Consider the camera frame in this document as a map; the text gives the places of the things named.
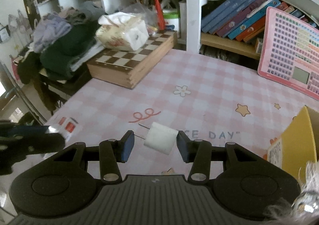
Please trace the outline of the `yellow cardboard box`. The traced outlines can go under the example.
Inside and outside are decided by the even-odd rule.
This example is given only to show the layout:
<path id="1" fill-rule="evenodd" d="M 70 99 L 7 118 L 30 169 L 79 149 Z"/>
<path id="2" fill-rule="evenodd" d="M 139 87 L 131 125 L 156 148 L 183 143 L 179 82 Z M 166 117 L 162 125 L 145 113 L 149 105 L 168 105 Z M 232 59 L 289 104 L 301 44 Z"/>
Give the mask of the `yellow cardboard box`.
<path id="1" fill-rule="evenodd" d="M 306 182 L 306 166 L 318 161 L 318 112 L 303 106 L 285 131 L 270 142 L 266 160 Z"/>

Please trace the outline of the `row of blue books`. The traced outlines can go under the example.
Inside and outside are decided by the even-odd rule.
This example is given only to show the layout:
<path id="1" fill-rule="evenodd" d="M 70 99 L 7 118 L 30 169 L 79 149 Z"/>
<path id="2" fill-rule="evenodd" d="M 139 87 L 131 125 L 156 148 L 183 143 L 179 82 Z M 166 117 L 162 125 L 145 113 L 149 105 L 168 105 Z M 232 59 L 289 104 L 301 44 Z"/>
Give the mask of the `row of blue books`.
<path id="1" fill-rule="evenodd" d="M 289 4 L 282 0 L 221 0 L 208 2 L 202 9 L 201 32 L 242 41 L 265 25 L 269 7 L 282 11 Z"/>

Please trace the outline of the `red figurine pen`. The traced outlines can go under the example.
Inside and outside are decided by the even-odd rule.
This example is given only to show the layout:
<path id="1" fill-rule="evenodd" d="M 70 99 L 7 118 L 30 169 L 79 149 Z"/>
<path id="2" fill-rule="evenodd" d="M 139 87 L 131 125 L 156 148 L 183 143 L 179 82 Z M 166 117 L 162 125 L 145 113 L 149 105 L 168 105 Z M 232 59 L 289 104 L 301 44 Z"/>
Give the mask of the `red figurine pen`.
<path id="1" fill-rule="evenodd" d="M 157 11 L 159 30 L 163 31 L 163 30 L 165 30 L 165 20 L 164 20 L 163 11 L 162 11 L 162 8 L 160 5 L 160 0 L 154 0 L 154 1 L 155 1 L 155 9 Z"/>

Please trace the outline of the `wooden chess board box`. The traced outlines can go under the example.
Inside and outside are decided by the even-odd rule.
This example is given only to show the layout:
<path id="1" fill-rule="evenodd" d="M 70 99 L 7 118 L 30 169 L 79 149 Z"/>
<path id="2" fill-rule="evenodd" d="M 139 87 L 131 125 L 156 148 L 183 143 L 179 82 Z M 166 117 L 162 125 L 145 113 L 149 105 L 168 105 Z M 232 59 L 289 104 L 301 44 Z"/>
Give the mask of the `wooden chess board box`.
<path id="1" fill-rule="evenodd" d="M 161 31 L 132 52 L 105 49 L 87 62 L 91 76 L 133 89 L 176 45 L 176 31 Z"/>

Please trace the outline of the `white red small box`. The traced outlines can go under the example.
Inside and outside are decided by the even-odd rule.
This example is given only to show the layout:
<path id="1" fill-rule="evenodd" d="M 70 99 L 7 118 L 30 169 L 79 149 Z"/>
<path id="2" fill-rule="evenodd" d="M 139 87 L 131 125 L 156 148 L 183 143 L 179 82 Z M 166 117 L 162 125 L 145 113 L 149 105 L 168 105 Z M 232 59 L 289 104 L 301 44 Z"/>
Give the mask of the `white red small box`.
<path id="1" fill-rule="evenodd" d="M 76 132 L 78 122 L 71 117 L 59 117 L 48 127 L 49 133 L 59 133 L 68 142 Z"/>

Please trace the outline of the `green white jar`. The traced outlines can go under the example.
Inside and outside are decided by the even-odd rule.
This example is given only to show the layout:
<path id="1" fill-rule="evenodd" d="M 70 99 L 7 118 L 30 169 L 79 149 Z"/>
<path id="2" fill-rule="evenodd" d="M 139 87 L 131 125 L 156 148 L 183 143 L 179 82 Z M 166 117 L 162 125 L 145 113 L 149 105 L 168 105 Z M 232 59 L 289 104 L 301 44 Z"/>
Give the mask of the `green white jar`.
<path id="1" fill-rule="evenodd" d="M 167 31 L 179 32 L 180 27 L 180 16 L 177 9 L 164 9 L 163 16 L 165 21 L 165 29 Z"/>

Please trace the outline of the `pile of clothes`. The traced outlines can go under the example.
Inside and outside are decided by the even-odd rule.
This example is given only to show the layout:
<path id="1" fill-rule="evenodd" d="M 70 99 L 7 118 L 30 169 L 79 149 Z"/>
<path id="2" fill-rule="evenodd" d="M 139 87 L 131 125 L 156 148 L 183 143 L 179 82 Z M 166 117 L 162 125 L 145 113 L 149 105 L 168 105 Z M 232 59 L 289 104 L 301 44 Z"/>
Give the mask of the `pile of clothes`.
<path id="1" fill-rule="evenodd" d="M 103 50 L 97 41 L 98 19 L 105 11 L 92 1 L 79 8 L 48 13 L 37 24 L 33 42 L 17 63 L 17 74 L 29 84 L 46 71 L 49 79 L 69 80 L 87 60 Z"/>

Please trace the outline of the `pink keyboard learning tablet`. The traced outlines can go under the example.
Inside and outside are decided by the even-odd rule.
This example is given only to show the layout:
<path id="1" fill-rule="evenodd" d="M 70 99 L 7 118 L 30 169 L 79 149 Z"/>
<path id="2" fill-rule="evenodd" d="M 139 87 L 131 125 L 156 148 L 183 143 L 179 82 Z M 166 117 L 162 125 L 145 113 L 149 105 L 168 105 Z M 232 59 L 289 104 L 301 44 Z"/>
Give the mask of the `pink keyboard learning tablet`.
<path id="1" fill-rule="evenodd" d="M 277 8 L 267 8 L 257 72 L 317 100 L 318 29 Z"/>

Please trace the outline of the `white usb charger cube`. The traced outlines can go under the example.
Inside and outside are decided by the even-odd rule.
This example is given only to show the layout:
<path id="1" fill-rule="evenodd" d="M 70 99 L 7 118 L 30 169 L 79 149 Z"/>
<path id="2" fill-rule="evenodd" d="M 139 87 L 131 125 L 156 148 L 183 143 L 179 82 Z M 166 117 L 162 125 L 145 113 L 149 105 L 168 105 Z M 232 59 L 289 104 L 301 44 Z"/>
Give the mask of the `white usb charger cube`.
<path id="1" fill-rule="evenodd" d="M 144 139 L 144 146 L 151 148 L 157 152 L 169 155 L 178 135 L 178 130 L 153 122 L 150 127 L 141 123 L 139 125 L 148 130 Z"/>

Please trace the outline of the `tissue pack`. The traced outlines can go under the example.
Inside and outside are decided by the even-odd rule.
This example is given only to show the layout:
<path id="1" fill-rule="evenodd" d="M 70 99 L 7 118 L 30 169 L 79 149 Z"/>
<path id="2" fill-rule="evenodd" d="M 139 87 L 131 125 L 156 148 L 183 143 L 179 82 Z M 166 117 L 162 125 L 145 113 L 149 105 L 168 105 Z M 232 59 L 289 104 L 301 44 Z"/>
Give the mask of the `tissue pack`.
<path id="1" fill-rule="evenodd" d="M 136 51 L 148 40 L 146 23 L 140 15 L 117 12 L 98 19 L 96 38 L 109 49 Z"/>

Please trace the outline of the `pink checkered tablecloth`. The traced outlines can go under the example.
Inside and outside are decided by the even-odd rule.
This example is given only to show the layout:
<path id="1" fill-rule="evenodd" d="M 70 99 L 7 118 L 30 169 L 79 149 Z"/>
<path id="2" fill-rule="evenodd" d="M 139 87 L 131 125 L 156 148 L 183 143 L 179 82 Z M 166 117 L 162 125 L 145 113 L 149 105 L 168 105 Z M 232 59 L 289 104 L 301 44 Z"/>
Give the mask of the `pink checkered tablecloth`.
<path id="1" fill-rule="evenodd" d="M 49 124 L 74 119 L 67 143 L 88 146 L 134 131 L 134 149 L 119 165 L 122 175 L 188 174 L 177 148 L 165 155 L 144 145 L 153 122 L 214 146 L 233 141 L 262 156 L 303 106 L 318 109 L 318 101 L 251 69 L 171 50 L 134 89 L 90 80 Z"/>

